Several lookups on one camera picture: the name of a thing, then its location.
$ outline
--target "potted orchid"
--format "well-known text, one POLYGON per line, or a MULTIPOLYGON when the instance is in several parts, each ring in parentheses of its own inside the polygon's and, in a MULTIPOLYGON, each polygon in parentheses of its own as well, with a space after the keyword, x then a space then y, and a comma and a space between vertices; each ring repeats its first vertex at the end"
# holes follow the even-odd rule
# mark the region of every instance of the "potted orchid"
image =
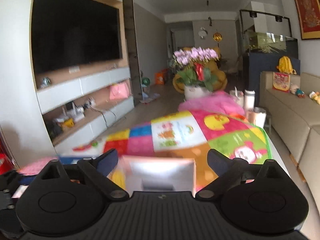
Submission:
POLYGON ((208 67, 203 66, 211 60, 219 60, 218 54, 213 49, 192 48, 174 52, 174 65, 183 69, 177 72, 180 76, 177 83, 185 84, 184 92, 187 100, 213 92, 212 84, 217 77, 211 74, 208 67))

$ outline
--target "television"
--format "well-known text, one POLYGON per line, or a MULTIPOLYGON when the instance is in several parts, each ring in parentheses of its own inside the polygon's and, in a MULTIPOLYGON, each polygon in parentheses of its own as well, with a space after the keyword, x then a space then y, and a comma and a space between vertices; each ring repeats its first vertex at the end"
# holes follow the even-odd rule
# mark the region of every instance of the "television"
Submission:
POLYGON ((35 74, 122 58, 119 9, 93 0, 34 0, 35 74))

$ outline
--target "yellow armchair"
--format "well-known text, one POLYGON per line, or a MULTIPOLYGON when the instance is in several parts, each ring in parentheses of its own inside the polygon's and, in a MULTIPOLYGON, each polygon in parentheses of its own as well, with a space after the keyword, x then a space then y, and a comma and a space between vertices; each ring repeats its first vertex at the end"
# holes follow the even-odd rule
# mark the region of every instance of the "yellow armchair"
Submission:
MULTIPOLYGON (((214 47, 212 49, 214 49, 217 52, 219 58, 221 58, 220 48, 214 47)), ((213 90, 214 91, 225 90, 226 86, 228 84, 227 76, 223 71, 218 69, 217 63, 212 60, 212 61, 204 64, 204 66, 210 68, 211 73, 216 75, 218 78, 218 80, 215 83, 213 83, 213 90)), ((176 74, 172 80, 172 83, 173 83, 174 88, 179 93, 183 94, 184 93, 184 84, 177 83, 178 78, 180 78, 180 75, 176 74)))

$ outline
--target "living room floor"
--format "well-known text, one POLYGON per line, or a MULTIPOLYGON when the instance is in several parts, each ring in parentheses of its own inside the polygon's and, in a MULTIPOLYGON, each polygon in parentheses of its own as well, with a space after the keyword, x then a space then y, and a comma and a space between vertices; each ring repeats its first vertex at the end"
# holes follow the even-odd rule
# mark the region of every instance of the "living room floor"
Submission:
MULTIPOLYGON (((234 76, 228 77, 228 86, 226 91, 231 90, 235 85, 240 90, 243 88, 241 87, 242 83, 240 79, 236 79, 234 76)), ((148 122, 154 118, 174 113, 177 111, 179 104, 183 102, 184 95, 176 92, 171 82, 168 82, 165 85, 152 86, 151 91, 153 93, 160 94, 160 98, 146 105, 137 105, 131 112, 126 114, 106 132, 101 134, 99 138, 117 131, 131 128, 140 123, 148 122)), ((273 128, 269 137, 280 154, 291 179, 308 200, 309 214, 302 226, 301 232, 310 240, 320 240, 320 216, 312 194, 308 188, 308 184, 301 181, 299 174, 289 157, 289 150, 273 128)))

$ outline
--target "stuffed toy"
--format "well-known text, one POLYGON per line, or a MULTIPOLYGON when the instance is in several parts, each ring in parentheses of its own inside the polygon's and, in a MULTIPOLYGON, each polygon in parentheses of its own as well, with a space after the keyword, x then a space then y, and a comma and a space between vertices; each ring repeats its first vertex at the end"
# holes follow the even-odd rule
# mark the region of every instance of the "stuffed toy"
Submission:
POLYGON ((299 88, 299 86, 291 84, 290 85, 290 92, 294 95, 297 95, 299 98, 304 98, 305 94, 303 91, 301 91, 301 89, 299 88))
POLYGON ((320 105, 319 92, 314 92, 314 91, 312 91, 312 92, 310 93, 309 97, 310 97, 312 100, 316 101, 316 102, 320 105))

